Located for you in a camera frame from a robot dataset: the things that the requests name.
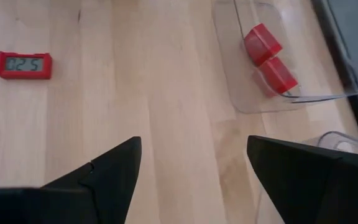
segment red cube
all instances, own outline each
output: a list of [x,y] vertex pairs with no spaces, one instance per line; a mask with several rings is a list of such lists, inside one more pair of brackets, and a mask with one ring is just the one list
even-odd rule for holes
[[264,24],[252,28],[244,38],[244,43],[249,56],[258,67],[283,49]]
[[259,67],[259,70],[263,74],[264,83],[275,93],[285,93],[298,84],[297,80],[278,57],[267,60]]

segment red timer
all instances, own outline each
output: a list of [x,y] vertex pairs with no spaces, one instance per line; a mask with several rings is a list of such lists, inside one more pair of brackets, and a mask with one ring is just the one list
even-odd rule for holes
[[5,79],[50,79],[50,54],[17,54],[0,51],[0,77]]

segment wooden table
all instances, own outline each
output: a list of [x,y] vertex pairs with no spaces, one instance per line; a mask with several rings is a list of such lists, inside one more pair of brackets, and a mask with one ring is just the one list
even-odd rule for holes
[[[211,0],[0,0],[0,50],[54,59],[49,81],[0,78],[0,187],[41,186],[141,136],[127,223],[252,223],[259,184],[244,159],[248,135],[358,136],[346,100],[237,112],[212,7]],[[308,32],[298,38],[310,43],[319,72],[337,75],[310,3],[302,9]]]

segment digit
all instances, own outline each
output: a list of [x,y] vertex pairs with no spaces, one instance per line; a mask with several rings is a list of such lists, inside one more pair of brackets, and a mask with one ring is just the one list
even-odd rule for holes
[[25,64],[25,58],[20,58],[19,60],[22,60],[22,62],[21,62],[21,63],[18,63],[18,64],[16,65],[16,70],[17,70],[17,71],[21,71],[21,70],[22,70],[22,69],[21,69],[21,66]]
[[38,62],[39,59],[33,59],[31,60],[31,65],[34,66],[33,69],[31,69],[32,71],[37,71],[38,70],[38,65],[35,64],[34,62]]
[[6,62],[6,70],[8,71],[15,70],[15,63],[16,63],[16,58],[8,58]]

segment wooden surface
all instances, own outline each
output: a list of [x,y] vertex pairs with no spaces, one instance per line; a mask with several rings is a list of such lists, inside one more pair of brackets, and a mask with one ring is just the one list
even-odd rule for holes
[[[237,112],[212,7],[210,0],[0,0],[0,50],[53,57],[49,81],[0,79],[0,187],[41,186],[141,136],[127,223],[253,223],[260,187],[243,154],[248,135],[358,136],[346,100]],[[292,38],[312,52],[306,72],[337,77],[310,7],[302,1],[308,29]]]

